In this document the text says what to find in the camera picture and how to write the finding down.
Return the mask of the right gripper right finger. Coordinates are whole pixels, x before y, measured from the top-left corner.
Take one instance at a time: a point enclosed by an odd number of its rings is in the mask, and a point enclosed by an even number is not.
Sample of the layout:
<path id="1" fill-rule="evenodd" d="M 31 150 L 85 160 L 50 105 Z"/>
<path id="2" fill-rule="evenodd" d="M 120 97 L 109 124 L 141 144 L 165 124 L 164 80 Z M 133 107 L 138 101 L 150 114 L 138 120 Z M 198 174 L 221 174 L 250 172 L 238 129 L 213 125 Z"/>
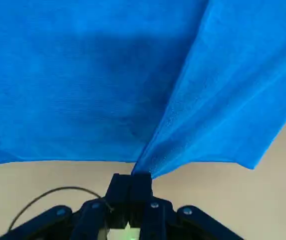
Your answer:
<path id="1" fill-rule="evenodd" d="M 140 240 L 242 240 L 193 205 L 173 209 L 170 201 L 153 196 L 149 173 L 132 175 L 130 225 L 140 228 Z"/>

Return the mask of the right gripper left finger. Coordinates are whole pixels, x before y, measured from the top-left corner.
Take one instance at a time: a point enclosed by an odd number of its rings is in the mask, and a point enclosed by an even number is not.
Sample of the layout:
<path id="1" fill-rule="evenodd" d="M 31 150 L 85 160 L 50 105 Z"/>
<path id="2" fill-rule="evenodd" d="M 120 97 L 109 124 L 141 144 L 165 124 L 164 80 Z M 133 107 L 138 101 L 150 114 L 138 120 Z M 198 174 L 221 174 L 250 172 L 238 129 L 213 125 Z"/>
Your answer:
<path id="1" fill-rule="evenodd" d="M 0 240 L 105 240 L 110 229 L 123 229 L 127 224 L 125 204 L 130 186 L 129 175 L 114 174 L 104 197 L 92 190 L 70 186 L 95 196 L 86 201 L 79 210 L 56 205 L 25 223 L 14 226 L 18 218 L 34 203 L 62 188 L 49 190 L 25 206 L 13 219 Z"/>

